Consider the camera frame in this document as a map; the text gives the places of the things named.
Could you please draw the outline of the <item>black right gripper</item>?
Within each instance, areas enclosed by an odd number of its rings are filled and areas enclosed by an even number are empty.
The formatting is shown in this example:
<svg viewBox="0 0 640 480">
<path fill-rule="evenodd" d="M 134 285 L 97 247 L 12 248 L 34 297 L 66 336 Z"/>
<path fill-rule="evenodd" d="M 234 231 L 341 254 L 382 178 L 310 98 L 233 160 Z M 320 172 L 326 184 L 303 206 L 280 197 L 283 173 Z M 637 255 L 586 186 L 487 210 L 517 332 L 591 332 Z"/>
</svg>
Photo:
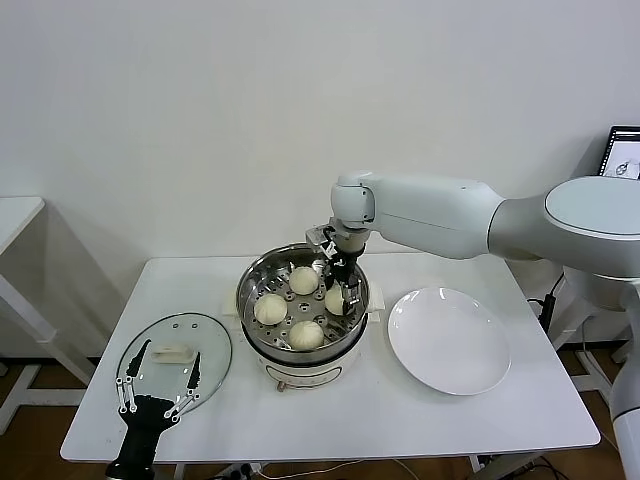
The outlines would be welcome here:
<svg viewBox="0 0 640 480">
<path fill-rule="evenodd" d="M 344 316 L 350 314 L 360 302 L 360 281 L 355 273 L 360 251 L 336 253 L 326 258 L 322 267 L 323 283 L 326 290 L 330 290 L 335 282 L 342 286 L 342 312 Z"/>
</svg>

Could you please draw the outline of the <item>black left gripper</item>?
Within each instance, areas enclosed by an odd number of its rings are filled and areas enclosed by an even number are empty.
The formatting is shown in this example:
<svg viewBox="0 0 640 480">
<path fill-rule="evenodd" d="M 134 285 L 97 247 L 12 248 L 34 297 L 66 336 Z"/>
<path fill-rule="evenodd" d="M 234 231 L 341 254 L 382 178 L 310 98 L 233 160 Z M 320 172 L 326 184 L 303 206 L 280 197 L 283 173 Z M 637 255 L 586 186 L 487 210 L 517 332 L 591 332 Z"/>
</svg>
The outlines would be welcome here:
<svg viewBox="0 0 640 480">
<path fill-rule="evenodd" d="M 125 464 L 152 464 L 161 434 L 178 422 L 184 410 L 200 398 L 201 353 L 198 352 L 187 382 L 187 391 L 174 405 L 171 400 L 151 395 L 136 395 L 134 381 L 151 340 L 132 342 L 123 353 L 115 377 L 118 412 L 127 431 L 118 455 Z"/>
</svg>

